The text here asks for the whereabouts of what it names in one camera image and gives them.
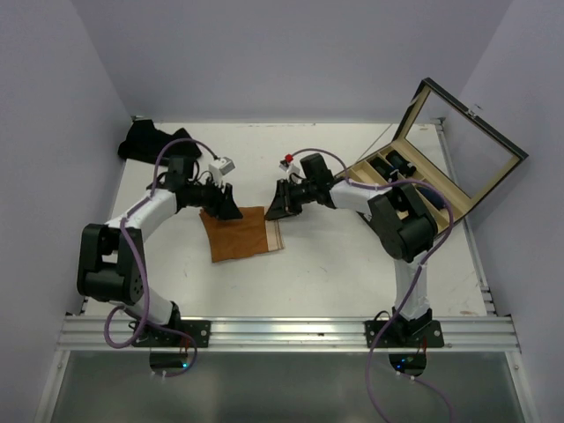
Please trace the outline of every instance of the brown cloth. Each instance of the brown cloth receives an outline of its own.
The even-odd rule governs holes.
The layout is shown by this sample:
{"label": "brown cloth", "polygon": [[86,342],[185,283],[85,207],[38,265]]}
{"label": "brown cloth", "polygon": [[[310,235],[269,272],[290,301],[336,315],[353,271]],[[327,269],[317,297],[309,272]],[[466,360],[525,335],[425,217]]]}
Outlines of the brown cloth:
{"label": "brown cloth", "polygon": [[264,220],[264,207],[242,207],[239,210],[243,219],[225,221],[200,211],[200,219],[210,240],[213,263],[284,248],[278,222]]}

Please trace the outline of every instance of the open wooden box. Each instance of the open wooden box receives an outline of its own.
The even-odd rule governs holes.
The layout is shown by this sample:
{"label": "open wooden box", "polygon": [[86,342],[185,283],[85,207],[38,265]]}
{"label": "open wooden box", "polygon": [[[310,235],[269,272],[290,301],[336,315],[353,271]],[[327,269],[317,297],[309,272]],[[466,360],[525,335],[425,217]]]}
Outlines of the open wooden box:
{"label": "open wooden box", "polygon": [[[439,101],[441,103],[441,111],[444,114],[443,116],[447,116],[445,122],[454,122],[454,136],[456,137],[456,134],[463,134],[461,137],[464,138],[464,142],[456,143],[457,157],[458,161],[464,162],[468,159],[469,163],[463,163],[462,168],[465,172],[470,169],[471,171],[475,171],[478,175],[475,181],[470,178],[470,185],[473,186],[471,189],[466,189],[466,191],[456,185],[446,175],[446,169],[443,169],[445,172],[441,171],[433,161],[409,141],[411,129],[431,93],[436,94],[441,100]],[[471,142],[465,141],[468,139],[468,131],[461,132],[459,129],[461,124],[466,125],[466,127],[471,127],[471,130],[478,134],[471,136]],[[483,139],[476,142],[477,138],[480,137]],[[380,185],[386,184],[387,181],[384,179],[386,174],[382,175],[382,173],[376,171],[376,168],[371,165],[371,162],[374,163],[374,159],[379,158],[392,166],[387,156],[394,151],[401,154],[405,160],[411,162],[417,169],[413,171],[411,167],[409,173],[412,172],[412,174],[409,177],[432,184],[450,201],[454,211],[455,222],[459,222],[476,207],[480,201],[528,156],[526,152],[505,138],[500,132],[495,130],[464,104],[436,84],[431,78],[424,79],[419,84],[419,88],[405,111],[404,118],[399,124],[391,143],[349,167],[349,177],[357,182],[377,183]],[[496,165],[494,169],[490,168],[492,167],[490,166],[492,163]],[[394,168],[398,170],[397,179],[405,179],[406,176],[408,176],[407,174],[399,172],[398,167]],[[436,205],[436,201],[433,201],[433,203],[429,201],[428,192],[427,195],[423,195],[421,191],[418,191],[418,193],[429,211],[433,214],[439,229],[438,233],[440,234],[447,228],[449,223],[449,215],[446,208],[441,208],[440,204]],[[403,217],[401,212],[398,214],[400,218]],[[363,218],[370,225],[370,221],[364,216]]]}

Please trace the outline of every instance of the box lid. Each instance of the box lid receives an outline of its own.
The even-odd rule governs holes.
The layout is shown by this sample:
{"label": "box lid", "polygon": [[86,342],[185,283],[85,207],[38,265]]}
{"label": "box lid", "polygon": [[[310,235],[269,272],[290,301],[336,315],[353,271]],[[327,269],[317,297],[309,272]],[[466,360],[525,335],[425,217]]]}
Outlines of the box lid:
{"label": "box lid", "polygon": [[[444,129],[443,145],[436,142],[436,137],[424,134],[428,126],[418,124],[437,118]],[[391,143],[350,167],[351,177],[360,182],[385,183],[370,163],[376,156],[386,161],[391,151],[417,168],[411,177],[431,183],[444,194],[456,221],[528,157],[431,78],[419,84]],[[455,174],[449,175],[447,163]],[[448,225],[446,209],[435,207],[429,195],[419,194],[437,220],[439,233],[442,232]]]}

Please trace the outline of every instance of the purple cable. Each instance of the purple cable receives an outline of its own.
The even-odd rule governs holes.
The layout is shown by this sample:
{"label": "purple cable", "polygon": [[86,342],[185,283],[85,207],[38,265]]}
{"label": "purple cable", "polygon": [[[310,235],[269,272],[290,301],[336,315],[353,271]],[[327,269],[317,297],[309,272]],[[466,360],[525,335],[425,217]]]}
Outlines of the purple cable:
{"label": "purple cable", "polygon": [[123,238],[125,239],[128,246],[130,247],[131,252],[133,253],[133,258],[135,258],[135,263],[137,264],[137,268],[139,269],[139,273],[141,275],[141,281],[143,282],[143,293],[144,293],[144,295],[143,295],[143,297],[144,297],[143,298],[143,307],[144,307],[144,311],[143,311],[143,314],[141,315],[141,320],[139,321],[139,325],[137,326],[136,330],[133,332],[133,335],[131,335],[131,338],[129,338],[126,341],[121,342],[121,343],[115,342],[110,337],[110,335],[109,335],[109,325],[112,323],[112,318],[114,317],[115,313],[117,313],[118,310],[122,310],[123,306],[116,306],[116,307],[114,307],[114,309],[112,309],[112,311],[109,312],[108,317],[106,318],[106,321],[104,322],[104,339],[106,340],[106,343],[109,346],[111,346],[112,348],[115,348],[115,349],[125,348],[125,347],[128,347],[131,344],[133,344],[135,342],[135,340],[137,338],[139,338],[139,335],[141,335],[141,333],[143,333],[143,329],[145,328],[145,325],[147,324],[147,321],[148,321],[148,318],[149,318],[149,307],[150,307],[150,304],[151,304],[151,300],[149,298],[149,281],[147,280],[147,272],[145,270],[145,267],[143,266],[143,259],[141,258],[139,251],[135,247],[135,244],[133,243],[133,240],[131,239],[130,234],[127,232],[127,229],[125,228],[125,223],[131,217],[131,215],[133,215],[133,213],[135,213],[137,210],[139,210],[145,204],[149,203],[149,201],[151,201],[151,199],[149,197],[145,197],[139,203],[137,203],[133,207],[131,207],[131,209],[125,214],[125,216],[123,216],[122,220],[120,220],[120,231],[122,232]]}
{"label": "purple cable", "polygon": [[[190,143],[195,143],[198,145],[201,145],[203,148],[205,148],[208,152],[211,153],[211,155],[214,158],[217,158],[218,156],[216,156],[216,154],[212,151],[212,149],[210,147],[208,147],[206,144],[202,143],[201,141],[197,141],[195,139],[192,138],[179,138],[176,139],[174,141],[171,141],[170,143],[168,143],[167,145],[165,145],[163,147],[163,149],[160,151],[159,156],[157,157],[157,160],[155,162],[155,168],[154,168],[154,172],[152,175],[152,186],[151,186],[151,193],[149,194],[148,197],[145,197],[143,200],[141,200],[139,203],[135,204],[133,207],[131,207],[131,209],[129,209],[127,211],[127,213],[125,213],[125,216],[123,216],[123,218],[120,220],[120,231],[122,232],[123,238],[125,239],[125,241],[127,242],[128,246],[131,249],[131,252],[133,253],[133,257],[135,259],[135,263],[137,265],[137,268],[139,269],[139,274],[141,276],[141,281],[143,283],[143,293],[144,293],[144,298],[143,298],[143,304],[144,304],[144,311],[143,314],[141,315],[141,318],[139,319],[139,325],[137,326],[136,330],[133,332],[133,335],[131,335],[131,337],[129,339],[127,339],[124,342],[121,343],[117,343],[115,342],[109,335],[109,326],[112,322],[112,319],[115,315],[115,313],[117,313],[118,310],[123,309],[123,306],[117,306],[115,308],[113,308],[109,314],[108,317],[106,318],[106,321],[104,322],[104,339],[106,340],[106,343],[111,346],[112,348],[115,349],[121,349],[121,348],[126,348],[128,346],[131,346],[135,340],[137,338],[139,338],[139,336],[141,335],[141,333],[143,333],[143,330],[145,328],[145,326],[148,324],[149,326],[152,327],[158,327],[160,330],[163,331],[168,331],[171,332],[171,330],[169,328],[164,328],[162,326],[156,325],[154,323],[151,323],[148,321],[149,319],[149,307],[151,306],[151,300],[150,300],[150,294],[149,294],[149,280],[147,278],[147,271],[146,268],[143,265],[143,259],[141,258],[141,255],[139,254],[139,251],[137,250],[137,247],[135,246],[135,243],[133,242],[133,240],[131,239],[129,233],[127,232],[126,228],[125,228],[125,224],[127,223],[128,219],[135,214],[135,212],[137,212],[141,207],[143,207],[145,204],[147,204],[149,201],[151,201],[152,196],[155,193],[155,190],[157,188],[157,180],[158,180],[158,173],[159,173],[159,164],[160,161],[162,160],[165,152],[172,147],[173,145],[179,144],[179,143],[185,143],[185,142],[190,142]],[[182,334],[182,332],[180,331],[173,331],[171,333],[176,333],[176,335],[178,334]],[[182,334],[181,336],[185,336],[189,338],[188,334]],[[193,342],[194,339],[191,339],[190,342],[192,342],[192,345],[194,346],[195,349],[195,353],[194,353],[194,359],[192,359],[192,361],[190,362],[190,366],[192,365],[192,362],[196,359],[196,343]]]}
{"label": "purple cable", "polygon": [[[124,312],[129,317],[132,317],[135,320],[139,320],[139,316],[131,313],[129,310],[124,310]],[[176,376],[184,375],[186,372],[188,372],[194,366],[194,363],[196,363],[196,357],[197,357],[197,346],[196,346],[196,341],[194,340],[193,337],[191,337],[188,333],[184,333],[184,332],[181,332],[179,330],[169,329],[169,328],[166,328],[164,326],[160,326],[160,325],[153,323],[153,322],[147,322],[147,326],[151,326],[152,328],[162,330],[163,332],[172,333],[173,335],[178,335],[179,337],[186,338],[193,345],[192,347],[194,348],[194,355],[192,356],[190,363],[188,363],[188,366],[183,368],[180,372],[166,373],[165,377],[176,377]]]}
{"label": "purple cable", "polygon": [[[430,183],[418,181],[416,179],[404,179],[404,180],[401,180],[401,181],[391,182],[391,183],[388,183],[386,185],[370,185],[370,184],[355,182],[355,181],[350,180],[348,173],[346,171],[346,164],[336,154],[333,154],[332,152],[328,152],[327,150],[323,150],[321,148],[303,148],[301,150],[298,150],[297,152],[295,152],[292,155],[295,156],[295,155],[297,155],[301,152],[321,152],[321,153],[327,154],[327,155],[331,156],[333,159],[337,160],[341,164],[343,169],[345,170],[345,180],[346,180],[346,182],[353,187],[363,188],[363,189],[371,189],[371,190],[374,190],[374,191],[378,191],[378,190],[381,190],[381,189],[393,188],[393,187],[397,187],[399,185],[405,185],[405,184],[410,184],[410,183],[423,186],[427,189],[432,190],[435,194],[437,194],[442,199],[442,201],[446,205],[447,211],[449,213],[449,227],[447,227],[447,229],[444,232],[444,235],[442,236],[442,238],[431,249],[429,249],[427,251],[427,253],[423,256],[423,258],[419,262],[419,266],[418,266],[417,270],[415,271],[415,274],[413,275],[412,284],[410,285],[409,289],[407,290],[405,297],[400,302],[400,304],[397,307],[395,313],[391,316],[391,318],[378,331],[374,340],[372,341],[372,344],[370,345],[370,351],[368,352],[366,372],[365,372],[365,381],[366,381],[366,385],[367,385],[368,397],[370,398],[370,402],[372,403],[372,405],[374,406],[374,408],[376,409],[378,414],[380,414],[380,417],[382,417],[384,419],[384,421],[386,421],[386,423],[391,423],[391,420],[386,416],[382,407],[378,404],[378,401],[376,400],[376,397],[375,397],[375,394],[374,394],[374,390],[372,389],[372,383],[370,381],[370,365],[372,364],[372,358],[374,356],[374,349],[378,345],[378,341],[382,338],[382,335],[384,334],[384,332],[397,319],[397,317],[399,316],[399,313],[404,308],[405,303],[409,299],[410,295],[413,293],[413,290],[415,289],[415,286],[417,285],[417,282],[419,280],[419,276],[421,276],[422,266],[425,265],[427,260],[433,255],[433,253],[437,249],[439,249],[442,246],[442,244],[444,244],[444,242],[447,240],[447,238],[449,238],[450,234],[452,233],[452,228],[454,227],[454,221],[455,221],[454,212],[452,211],[452,206],[450,205],[447,198],[437,188],[435,188]],[[449,422],[450,423],[454,422],[454,415],[455,415],[454,407],[453,407],[452,403],[449,401],[449,399],[447,398],[447,396],[429,382],[422,381],[419,378],[415,378],[415,381],[422,384],[423,386],[428,387],[430,390],[434,391],[439,397],[442,398],[442,400],[444,401],[446,406],[449,408]]]}
{"label": "purple cable", "polygon": [[163,156],[165,155],[165,152],[167,152],[167,150],[170,147],[172,147],[173,145],[177,145],[179,143],[194,143],[194,144],[201,145],[208,152],[210,152],[210,154],[212,155],[212,157],[214,159],[216,159],[218,157],[216,155],[216,153],[213,152],[212,149],[210,147],[208,147],[206,144],[204,144],[202,141],[198,141],[198,140],[192,139],[192,138],[178,138],[178,139],[175,139],[174,141],[171,141],[170,143],[168,143],[167,145],[165,145],[162,148],[159,155],[157,156],[157,160],[155,161],[155,168],[152,172],[152,185],[151,185],[151,195],[150,195],[150,197],[153,196],[153,194],[155,193],[155,190],[157,189],[157,176],[159,175],[160,161],[162,160]]}

